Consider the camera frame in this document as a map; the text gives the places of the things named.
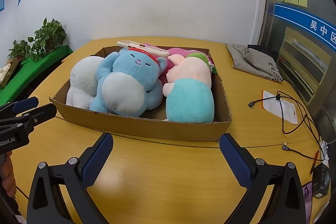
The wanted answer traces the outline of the person left hand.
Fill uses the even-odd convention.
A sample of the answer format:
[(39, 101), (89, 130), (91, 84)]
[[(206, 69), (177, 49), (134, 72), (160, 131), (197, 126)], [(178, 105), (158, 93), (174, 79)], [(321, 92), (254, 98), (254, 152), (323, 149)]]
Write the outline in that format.
[(12, 154), (12, 151), (9, 151), (6, 154), (6, 160), (1, 166), (1, 175), (3, 176), (2, 186), (6, 191), (7, 195), (11, 198), (15, 198), (15, 195), (17, 193), (17, 185), (14, 176), (13, 163), (11, 161)]

